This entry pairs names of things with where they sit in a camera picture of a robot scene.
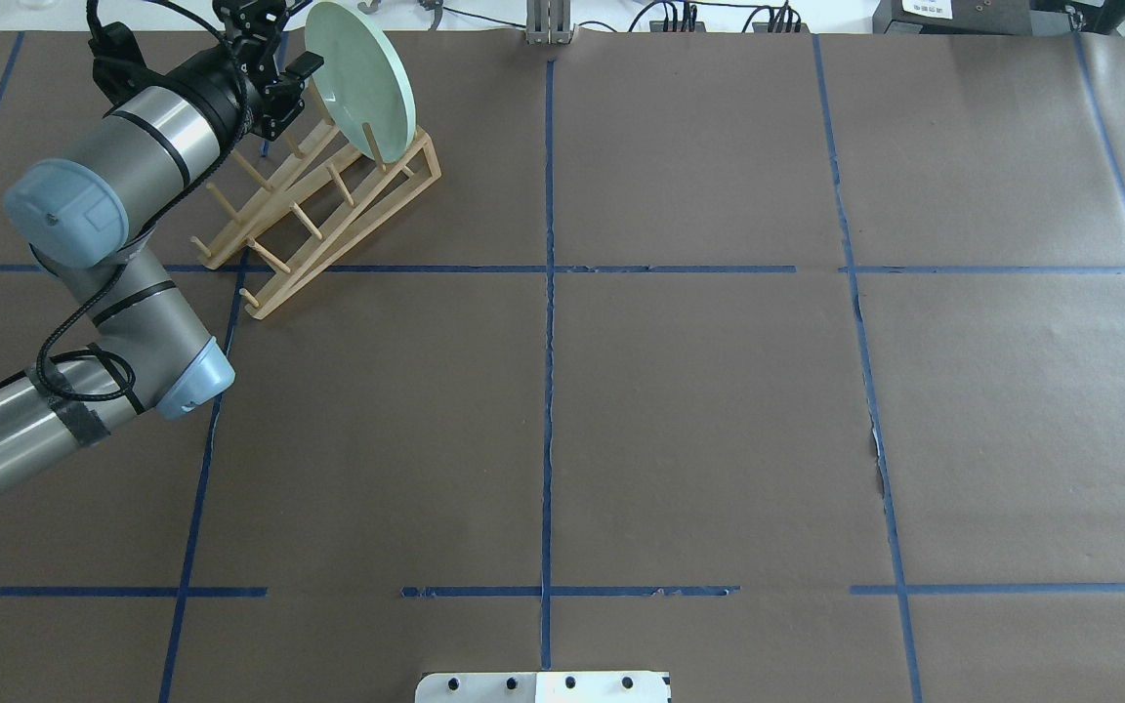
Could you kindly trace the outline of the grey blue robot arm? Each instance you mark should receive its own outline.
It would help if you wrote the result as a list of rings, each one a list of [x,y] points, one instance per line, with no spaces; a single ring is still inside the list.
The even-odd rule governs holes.
[[[110,103],[62,154],[37,161],[3,206],[76,309],[0,382],[0,495],[144,414],[182,418],[235,370],[148,246],[159,222],[234,156],[280,137],[322,58],[276,58],[303,1],[214,1],[194,22],[209,49],[165,72],[134,31],[86,4],[91,75]]]

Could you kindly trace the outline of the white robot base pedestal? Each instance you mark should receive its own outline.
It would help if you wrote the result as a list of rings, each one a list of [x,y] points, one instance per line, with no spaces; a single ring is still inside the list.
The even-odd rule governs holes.
[[[416,685],[415,702],[670,702],[662,672],[433,673]]]

